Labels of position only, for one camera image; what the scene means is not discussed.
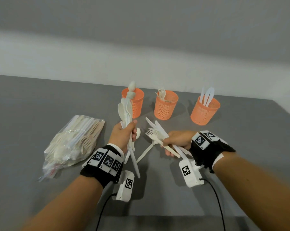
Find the hand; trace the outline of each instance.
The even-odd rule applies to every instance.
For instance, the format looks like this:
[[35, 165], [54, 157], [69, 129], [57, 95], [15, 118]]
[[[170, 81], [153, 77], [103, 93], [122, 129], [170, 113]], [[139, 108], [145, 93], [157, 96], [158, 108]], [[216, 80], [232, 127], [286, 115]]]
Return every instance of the hand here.
[[[169, 144], [177, 145], [180, 147], [184, 147], [189, 150], [191, 148], [191, 140], [192, 137], [196, 134], [196, 131], [171, 131], [168, 133], [169, 138], [163, 140], [163, 146], [167, 146]], [[174, 154], [170, 153], [165, 149], [165, 154], [174, 156]]]
[[122, 129], [122, 125], [117, 123], [111, 133], [108, 143], [115, 144], [119, 147], [124, 153], [127, 153], [127, 145], [130, 139], [130, 134], [132, 133], [132, 141], [136, 140], [136, 124], [137, 120], [133, 120], [133, 122], [129, 123], [126, 128]]

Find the forearm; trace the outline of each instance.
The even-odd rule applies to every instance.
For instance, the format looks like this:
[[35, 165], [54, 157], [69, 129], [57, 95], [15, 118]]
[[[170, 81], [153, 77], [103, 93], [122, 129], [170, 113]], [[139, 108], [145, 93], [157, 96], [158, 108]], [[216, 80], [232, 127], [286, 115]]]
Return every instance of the forearm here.
[[80, 175], [23, 229], [82, 230], [101, 197], [103, 187], [93, 177]]
[[262, 230], [290, 230], [290, 188], [233, 153], [223, 153], [215, 174]]

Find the gray wall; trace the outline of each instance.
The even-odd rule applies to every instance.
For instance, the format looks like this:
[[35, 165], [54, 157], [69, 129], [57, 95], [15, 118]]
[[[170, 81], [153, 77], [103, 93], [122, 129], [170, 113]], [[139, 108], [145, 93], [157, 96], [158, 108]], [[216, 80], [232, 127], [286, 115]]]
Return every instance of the gray wall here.
[[0, 29], [290, 63], [290, 0], [0, 0]]

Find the utensil holder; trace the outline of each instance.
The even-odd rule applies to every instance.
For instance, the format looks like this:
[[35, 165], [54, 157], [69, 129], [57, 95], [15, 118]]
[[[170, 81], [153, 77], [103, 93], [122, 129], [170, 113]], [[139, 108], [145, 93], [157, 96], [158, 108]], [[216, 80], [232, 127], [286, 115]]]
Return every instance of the utensil holder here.
[[[122, 97], [125, 98], [127, 96], [129, 89], [125, 88], [122, 91]], [[142, 111], [142, 105], [143, 105], [143, 99], [144, 99], [144, 92], [139, 89], [136, 88], [134, 90], [135, 92], [135, 97], [132, 101], [132, 111], [133, 111], [133, 115], [132, 118], [138, 118], [141, 115], [141, 111]]]
[[195, 124], [204, 126], [210, 121], [210, 119], [213, 117], [213, 115], [216, 113], [216, 111], [220, 108], [221, 105], [219, 101], [213, 98], [209, 106], [206, 107], [205, 105], [200, 103], [199, 99], [200, 96], [197, 99], [197, 102], [192, 111], [191, 120]]
[[178, 96], [175, 92], [166, 90], [166, 96], [164, 99], [171, 102], [162, 101], [159, 97], [156, 98], [154, 114], [155, 117], [160, 120], [170, 119], [177, 104]]

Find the gray table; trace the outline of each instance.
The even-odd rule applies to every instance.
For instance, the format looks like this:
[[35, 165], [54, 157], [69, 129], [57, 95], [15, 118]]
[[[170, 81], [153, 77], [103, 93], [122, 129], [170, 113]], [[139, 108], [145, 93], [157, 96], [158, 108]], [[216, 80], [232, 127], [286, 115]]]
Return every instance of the gray table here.
[[[56, 179], [37, 182], [42, 175], [44, 149], [73, 115], [106, 120], [97, 145], [107, 143], [112, 127], [120, 121], [117, 104], [122, 89], [120, 86], [0, 76], [1, 230], [18, 227], [78, 176], [81, 163], [62, 170]], [[142, 131], [149, 127], [145, 116], [156, 120], [153, 114], [155, 93], [151, 89], [143, 91], [142, 114], [138, 118], [138, 127]], [[217, 95], [221, 108], [205, 127], [201, 127], [189, 117], [199, 94], [177, 94], [179, 101], [171, 119], [160, 121], [166, 131], [211, 130], [242, 157], [290, 183], [290, 115], [274, 101]], [[136, 157], [150, 143], [142, 134], [135, 143]], [[106, 217], [101, 229], [103, 226], [105, 229], [116, 227], [112, 226], [112, 221], [118, 221], [119, 216], [129, 216], [119, 221], [125, 222], [126, 230], [136, 227], [139, 230], [153, 227], [181, 230], [183, 226], [186, 230], [220, 229], [220, 211], [211, 187], [207, 184], [194, 188], [185, 186], [178, 163], [178, 159], [166, 157], [164, 151], [155, 146], [139, 163], [141, 178], [135, 180], [131, 202], [110, 201], [104, 211]], [[134, 172], [131, 161], [125, 169]], [[217, 177], [208, 171], [201, 173], [216, 188], [223, 212], [228, 217], [228, 227], [233, 230], [256, 229]], [[104, 190], [102, 202], [111, 192], [111, 187]], [[150, 216], [166, 217], [158, 220]], [[95, 221], [93, 218], [89, 230], [95, 226]], [[161, 227], [159, 221], [166, 225]]]

